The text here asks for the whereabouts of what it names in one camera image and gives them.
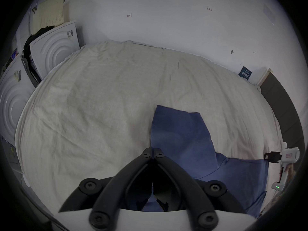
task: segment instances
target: screw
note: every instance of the screw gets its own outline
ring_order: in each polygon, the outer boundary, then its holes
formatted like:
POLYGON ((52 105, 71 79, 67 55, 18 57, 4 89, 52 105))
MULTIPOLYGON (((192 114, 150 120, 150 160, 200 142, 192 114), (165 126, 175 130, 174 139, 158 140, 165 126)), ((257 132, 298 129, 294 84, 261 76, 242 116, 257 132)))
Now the screw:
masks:
POLYGON ((97 229, 105 229, 109 226, 109 217, 102 212, 94 212, 90 215, 90 224, 97 229))
POLYGON ((213 227, 217 224, 218 218, 214 212, 206 212, 199 216, 198 223, 203 228, 213 227))
POLYGON ((85 185, 84 185, 84 187, 86 188, 86 189, 88 189, 88 190, 93 190, 93 189, 95 189, 95 187, 96 187, 96 184, 94 183, 94 182, 87 182, 85 185))
POLYGON ((220 190, 220 187, 218 185, 212 185, 211 190, 214 191, 214 192, 217 192, 217 191, 220 190))
POLYGON ((157 153, 155 156, 159 158, 159 157, 164 157, 165 155, 163 153, 157 153))

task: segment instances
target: white wall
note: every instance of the white wall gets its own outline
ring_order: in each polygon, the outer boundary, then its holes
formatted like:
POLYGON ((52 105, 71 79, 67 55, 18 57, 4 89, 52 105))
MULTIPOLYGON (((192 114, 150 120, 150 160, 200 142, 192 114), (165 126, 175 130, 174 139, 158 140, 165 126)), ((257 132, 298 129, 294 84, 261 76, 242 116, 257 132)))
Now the white wall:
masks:
POLYGON ((245 66, 256 80, 271 68, 295 105, 307 145, 308 68, 276 0, 65 0, 64 10, 67 21, 77 20, 82 44, 133 40, 203 56, 236 73, 245 66))

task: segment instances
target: handheld device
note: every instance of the handheld device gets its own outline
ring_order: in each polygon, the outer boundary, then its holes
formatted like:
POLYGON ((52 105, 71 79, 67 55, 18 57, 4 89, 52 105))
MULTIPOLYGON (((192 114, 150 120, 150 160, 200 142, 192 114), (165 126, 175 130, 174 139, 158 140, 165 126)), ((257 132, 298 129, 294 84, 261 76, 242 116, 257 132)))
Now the handheld device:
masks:
POLYGON ((264 159, 270 163, 279 163, 281 162, 280 167, 280 178, 279 181, 272 184, 272 189, 283 191, 286 185, 288 178, 288 171, 285 171, 285 168, 288 164, 296 163, 300 156, 300 151, 298 147, 286 148, 287 144, 284 142, 285 149, 282 152, 270 152, 264 154, 264 159))

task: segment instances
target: white device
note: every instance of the white device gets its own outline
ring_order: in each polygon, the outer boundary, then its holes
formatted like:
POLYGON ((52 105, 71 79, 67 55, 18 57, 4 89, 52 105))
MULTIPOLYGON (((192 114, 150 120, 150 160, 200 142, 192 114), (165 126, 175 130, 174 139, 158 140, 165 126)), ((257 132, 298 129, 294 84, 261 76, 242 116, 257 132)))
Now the white device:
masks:
MULTIPOLYGON (((57 213, 57 219, 70 231, 94 231, 89 223, 89 215, 92 209, 68 211, 57 213)), ((252 225, 256 219, 248 214, 225 212, 216 210, 218 225, 213 231, 241 231, 252 225)), ((116 231, 123 230, 177 230, 190 231, 187 210, 169 212, 143 212, 134 210, 119 210, 116 231)))
POLYGON ((33 91, 19 54, 0 79, 0 134, 13 146, 18 120, 33 91))
POLYGON ((298 147, 285 148, 281 152, 281 168, 280 168, 280 180, 272 184, 272 189, 283 191, 286 185, 288 171, 285 171, 288 164, 296 163, 299 159, 300 151, 298 147))
POLYGON ((57 26, 30 43, 34 69, 41 79, 79 49, 76 21, 57 26))

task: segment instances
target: wrinkled fabric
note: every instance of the wrinkled fabric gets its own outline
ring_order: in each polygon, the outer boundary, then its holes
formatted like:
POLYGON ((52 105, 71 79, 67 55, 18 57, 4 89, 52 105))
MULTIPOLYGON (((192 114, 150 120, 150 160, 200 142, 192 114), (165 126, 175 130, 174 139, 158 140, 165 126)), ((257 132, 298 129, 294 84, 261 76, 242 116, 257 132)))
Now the wrinkled fabric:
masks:
MULTIPOLYGON (((236 73, 133 42, 86 45, 39 84, 17 125, 22 170, 44 205, 57 213, 83 179, 114 176, 139 156, 150 145, 158 104, 199 112, 216 152, 229 158, 280 151, 271 107, 236 73)), ((265 198, 278 178, 274 165, 265 198)))
MULTIPOLYGON (((265 198, 268 162, 216 153, 200 113, 158 105, 152 121, 151 146, 160 148, 194 179, 223 182, 246 213, 258 217, 265 198)), ((149 203, 147 210, 157 208, 149 203)))

